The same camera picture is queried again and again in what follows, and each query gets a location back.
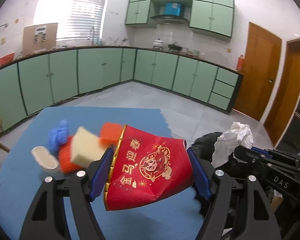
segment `range hood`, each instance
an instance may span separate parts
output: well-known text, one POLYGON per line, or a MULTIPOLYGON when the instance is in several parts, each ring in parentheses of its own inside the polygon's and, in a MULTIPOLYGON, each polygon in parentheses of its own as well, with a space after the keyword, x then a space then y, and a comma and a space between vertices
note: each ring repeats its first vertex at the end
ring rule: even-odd
POLYGON ((158 24, 184 24, 189 25, 189 21, 186 18, 173 14, 162 14, 153 16, 150 19, 154 20, 158 24))

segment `blue table surface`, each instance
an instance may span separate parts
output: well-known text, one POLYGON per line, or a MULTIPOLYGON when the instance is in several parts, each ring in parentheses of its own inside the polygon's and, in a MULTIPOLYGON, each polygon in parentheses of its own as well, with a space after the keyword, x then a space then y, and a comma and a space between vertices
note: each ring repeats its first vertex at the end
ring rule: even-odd
MULTIPOLYGON (((28 208, 48 175, 36 163, 31 150, 40 145, 47 147, 49 130, 63 119, 69 122, 70 134, 80 126, 98 134, 105 122, 114 122, 171 137, 159 109, 69 106, 44 109, 22 134, 0 169, 0 225, 11 240, 19 239, 28 208)), ((107 240, 192 240, 203 222, 194 195, 194 190, 188 188, 157 203, 112 212, 105 210, 101 195, 91 206, 107 240)), ((79 240, 70 199, 64 198, 64 203, 71 238, 79 240)))

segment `orange knitted object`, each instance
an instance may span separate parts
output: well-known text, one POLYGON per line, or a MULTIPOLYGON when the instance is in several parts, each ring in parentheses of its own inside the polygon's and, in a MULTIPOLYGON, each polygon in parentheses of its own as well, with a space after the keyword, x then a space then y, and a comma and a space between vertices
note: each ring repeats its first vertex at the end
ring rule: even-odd
POLYGON ((70 161, 71 160, 72 137, 73 136, 69 136, 68 141, 65 144, 62 144, 60 146, 60 150, 59 150, 59 154, 58 154, 60 169, 64 174, 82 169, 82 167, 80 167, 70 161))
POLYGON ((100 143, 104 146, 118 144, 118 140, 122 133, 122 125, 117 123, 106 122, 100 130, 100 143))

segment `blue container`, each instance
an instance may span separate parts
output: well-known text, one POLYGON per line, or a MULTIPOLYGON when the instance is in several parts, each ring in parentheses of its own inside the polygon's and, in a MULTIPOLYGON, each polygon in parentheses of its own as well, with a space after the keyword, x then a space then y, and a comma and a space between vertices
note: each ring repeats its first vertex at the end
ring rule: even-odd
POLYGON ((164 14, 180 16, 180 13, 181 13, 181 3, 177 3, 177 2, 166 3, 164 14))

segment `window blind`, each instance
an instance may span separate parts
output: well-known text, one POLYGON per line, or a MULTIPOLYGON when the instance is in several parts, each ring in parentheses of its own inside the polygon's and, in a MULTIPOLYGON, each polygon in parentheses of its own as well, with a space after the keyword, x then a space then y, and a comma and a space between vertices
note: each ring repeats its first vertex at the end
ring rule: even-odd
POLYGON ((57 39, 101 37, 107 0, 39 0, 34 25, 58 23, 57 39))

